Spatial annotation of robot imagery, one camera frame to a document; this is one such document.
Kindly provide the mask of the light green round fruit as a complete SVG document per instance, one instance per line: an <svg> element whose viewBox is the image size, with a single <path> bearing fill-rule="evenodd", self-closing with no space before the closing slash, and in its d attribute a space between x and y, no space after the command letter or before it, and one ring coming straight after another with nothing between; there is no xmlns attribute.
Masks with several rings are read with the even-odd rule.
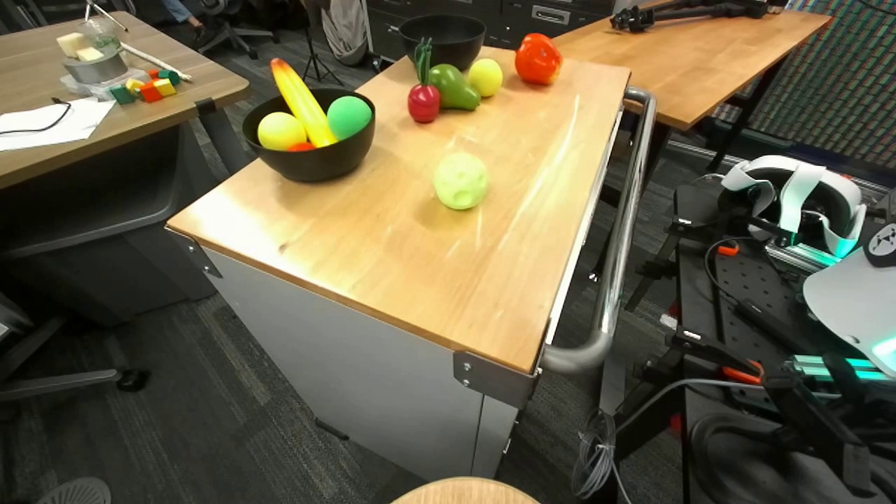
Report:
<svg viewBox="0 0 896 504"><path fill-rule="evenodd" d="M452 153L433 174L433 194L447 209L474 209L491 188L487 166L474 153Z"/></svg>

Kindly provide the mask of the red radish with green stem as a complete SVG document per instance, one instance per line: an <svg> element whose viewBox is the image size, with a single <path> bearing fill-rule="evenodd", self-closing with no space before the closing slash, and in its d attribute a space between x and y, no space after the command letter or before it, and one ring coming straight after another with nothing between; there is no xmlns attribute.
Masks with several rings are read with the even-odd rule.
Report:
<svg viewBox="0 0 896 504"><path fill-rule="evenodd" d="M414 46L414 75L418 83L410 90L405 107L414 124L431 124L439 114L443 95L439 90L429 82L429 67L431 67L431 40L424 36Z"/></svg>

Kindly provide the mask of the green lime ball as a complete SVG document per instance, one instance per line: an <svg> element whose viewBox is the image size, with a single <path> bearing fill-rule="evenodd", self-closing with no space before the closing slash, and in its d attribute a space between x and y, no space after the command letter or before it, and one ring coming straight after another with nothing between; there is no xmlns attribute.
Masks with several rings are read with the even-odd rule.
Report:
<svg viewBox="0 0 896 504"><path fill-rule="evenodd" d="M341 95L328 107L328 120L333 134L345 139L373 120L373 110L358 95Z"/></svg>

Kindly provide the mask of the yellow lemon ball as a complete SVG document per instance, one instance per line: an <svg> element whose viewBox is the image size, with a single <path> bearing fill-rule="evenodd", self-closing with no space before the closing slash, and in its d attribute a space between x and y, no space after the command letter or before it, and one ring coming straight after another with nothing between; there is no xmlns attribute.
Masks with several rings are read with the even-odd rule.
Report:
<svg viewBox="0 0 896 504"><path fill-rule="evenodd" d="M505 67L496 60L475 60L468 67L468 83L481 95L492 99L505 86Z"/></svg>

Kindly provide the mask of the yellow banana orange tip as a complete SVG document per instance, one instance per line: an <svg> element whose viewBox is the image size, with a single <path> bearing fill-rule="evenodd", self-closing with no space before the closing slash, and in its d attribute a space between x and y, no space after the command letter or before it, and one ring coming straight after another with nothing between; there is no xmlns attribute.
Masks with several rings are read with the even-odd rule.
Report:
<svg viewBox="0 0 896 504"><path fill-rule="evenodd" d="M268 69L278 93L282 95L291 114L302 124L309 139L317 149L333 146L337 134L330 130L330 120L319 107L319 102L313 99L313 93L309 90L309 83L302 82L302 75L281 57L268 61Z"/></svg>

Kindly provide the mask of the small red orange fruit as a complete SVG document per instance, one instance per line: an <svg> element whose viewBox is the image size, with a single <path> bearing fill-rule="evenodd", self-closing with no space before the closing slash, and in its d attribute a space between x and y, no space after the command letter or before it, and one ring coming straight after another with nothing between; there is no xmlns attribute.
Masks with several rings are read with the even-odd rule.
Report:
<svg viewBox="0 0 896 504"><path fill-rule="evenodd" d="M313 144L295 144L288 151L317 151Z"/></svg>

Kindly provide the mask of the yellow fruit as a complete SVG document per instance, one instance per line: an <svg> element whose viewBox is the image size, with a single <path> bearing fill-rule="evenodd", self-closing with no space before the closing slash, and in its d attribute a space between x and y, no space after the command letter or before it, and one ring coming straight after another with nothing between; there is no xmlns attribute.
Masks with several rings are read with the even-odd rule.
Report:
<svg viewBox="0 0 896 504"><path fill-rule="evenodd" d="M306 144L306 130L291 113L268 113L258 124L258 144L268 151L298 151Z"/></svg>

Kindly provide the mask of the white tool cart cabinet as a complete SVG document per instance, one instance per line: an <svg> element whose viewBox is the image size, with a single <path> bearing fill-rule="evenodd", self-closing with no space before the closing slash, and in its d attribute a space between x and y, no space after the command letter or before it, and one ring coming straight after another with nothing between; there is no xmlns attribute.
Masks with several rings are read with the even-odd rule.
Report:
<svg viewBox="0 0 896 504"><path fill-rule="evenodd" d="M531 391L530 375L426 341L211 247L188 244L188 256L319 425L421 480L499 470Z"/></svg>

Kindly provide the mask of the black bowl far side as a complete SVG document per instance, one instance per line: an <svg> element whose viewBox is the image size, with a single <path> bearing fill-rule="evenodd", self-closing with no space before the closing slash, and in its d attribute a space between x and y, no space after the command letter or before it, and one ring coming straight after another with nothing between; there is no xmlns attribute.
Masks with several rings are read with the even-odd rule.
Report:
<svg viewBox="0 0 896 504"><path fill-rule="evenodd" d="M358 95L349 90L321 86L313 99L328 110L341 95ZM337 139L333 146L317 151L268 151L258 144L258 124L268 113L286 113L286 102L281 95L258 104L244 117L244 138L256 149L256 153L281 176L291 181L333 181L362 169L373 138L375 138L375 104L368 95L358 95L369 110L373 120L352 138Z"/></svg>

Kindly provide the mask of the black bowl near table edge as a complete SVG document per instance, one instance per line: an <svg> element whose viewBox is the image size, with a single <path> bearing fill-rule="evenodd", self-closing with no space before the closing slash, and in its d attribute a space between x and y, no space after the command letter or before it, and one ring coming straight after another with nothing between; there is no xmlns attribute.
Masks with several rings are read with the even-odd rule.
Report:
<svg viewBox="0 0 896 504"><path fill-rule="evenodd" d="M461 13L424 13L405 19L398 33L405 53L414 53L418 43L429 40L433 65L468 69L485 46L487 27Z"/></svg>

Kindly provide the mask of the round wooden stool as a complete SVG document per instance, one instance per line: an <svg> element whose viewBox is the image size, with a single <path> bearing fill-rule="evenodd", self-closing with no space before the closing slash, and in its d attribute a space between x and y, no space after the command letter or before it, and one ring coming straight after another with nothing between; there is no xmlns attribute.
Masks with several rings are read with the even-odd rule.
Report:
<svg viewBox="0 0 896 504"><path fill-rule="evenodd" d="M393 504L537 504L530 492L481 475L452 475L421 484Z"/></svg>

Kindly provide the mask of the white VR headset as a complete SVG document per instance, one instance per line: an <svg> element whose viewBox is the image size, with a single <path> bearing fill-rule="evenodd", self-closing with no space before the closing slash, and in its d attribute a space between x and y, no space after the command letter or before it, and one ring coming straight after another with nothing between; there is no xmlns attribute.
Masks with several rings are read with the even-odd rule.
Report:
<svg viewBox="0 0 896 504"><path fill-rule="evenodd" d="M776 260L807 271L849 257L866 226L862 191L825 166L761 153L729 169L719 184L747 204L753 237Z"/></svg>

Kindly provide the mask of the white paper sheets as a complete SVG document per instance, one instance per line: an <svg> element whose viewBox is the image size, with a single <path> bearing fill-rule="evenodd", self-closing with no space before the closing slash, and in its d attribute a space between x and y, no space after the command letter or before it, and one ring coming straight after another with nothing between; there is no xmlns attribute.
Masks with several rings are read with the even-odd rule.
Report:
<svg viewBox="0 0 896 504"><path fill-rule="evenodd" d="M76 99L0 114L0 151L88 139L114 110L113 102Z"/></svg>

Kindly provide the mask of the clear plastic cup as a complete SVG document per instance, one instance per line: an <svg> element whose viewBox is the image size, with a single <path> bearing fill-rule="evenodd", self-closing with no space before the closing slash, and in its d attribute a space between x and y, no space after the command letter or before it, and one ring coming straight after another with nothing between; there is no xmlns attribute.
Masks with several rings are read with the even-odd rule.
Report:
<svg viewBox="0 0 896 504"><path fill-rule="evenodd" d="M100 83L127 74L124 27L113 19L88 18L79 30L57 40L64 69L79 83Z"/></svg>

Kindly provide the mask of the large wooden office desk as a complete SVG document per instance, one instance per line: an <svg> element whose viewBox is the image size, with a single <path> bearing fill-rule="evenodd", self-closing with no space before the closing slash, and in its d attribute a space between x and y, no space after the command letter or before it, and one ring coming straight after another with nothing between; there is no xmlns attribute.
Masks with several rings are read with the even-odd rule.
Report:
<svg viewBox="0 0 896 504"><path fill-rule="evenodd" d="M62 83L64 67L57 40L79 30L81 19L2 33L0 110L30 113L50 107L50 117L57 117L64 104L69 104L64 124L89 120L92 134L69 144L2 151L0 188L12 188L110 149L120 149L132 139L179 127L200 113L225 110L249 90L249 82L237 74L190 51L135 13L114 11L114 19L127 27L127 43L132 48L156 57L166 67L181 69L188 83L181 83L172 99L153 104L79 99Z"/></svg>

